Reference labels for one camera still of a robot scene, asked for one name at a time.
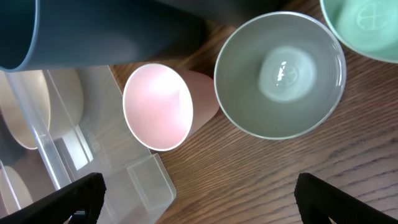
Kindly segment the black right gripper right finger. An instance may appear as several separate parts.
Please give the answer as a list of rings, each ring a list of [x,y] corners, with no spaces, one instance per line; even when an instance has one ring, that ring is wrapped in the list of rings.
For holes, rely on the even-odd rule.
[[[313,223],[385,223],[397,224],[395,218],[310,173],[298,175],[294,196],[304,224]]]

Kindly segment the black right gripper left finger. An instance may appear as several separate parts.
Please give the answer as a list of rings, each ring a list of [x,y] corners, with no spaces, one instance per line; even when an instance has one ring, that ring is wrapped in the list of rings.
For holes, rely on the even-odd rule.
[[[22,210],[1,218],[1,224],[96,224],[105,193],[103,175],[92,172]]]

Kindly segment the large cream bowl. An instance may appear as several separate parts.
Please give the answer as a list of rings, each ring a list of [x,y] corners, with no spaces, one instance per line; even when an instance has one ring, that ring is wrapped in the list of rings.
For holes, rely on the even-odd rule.
[[[75,129],[84,97],[74,69],[1,72],[1,114],[11,136],[24,148],[38,148],[27,115],[38,114],[53,140]]]

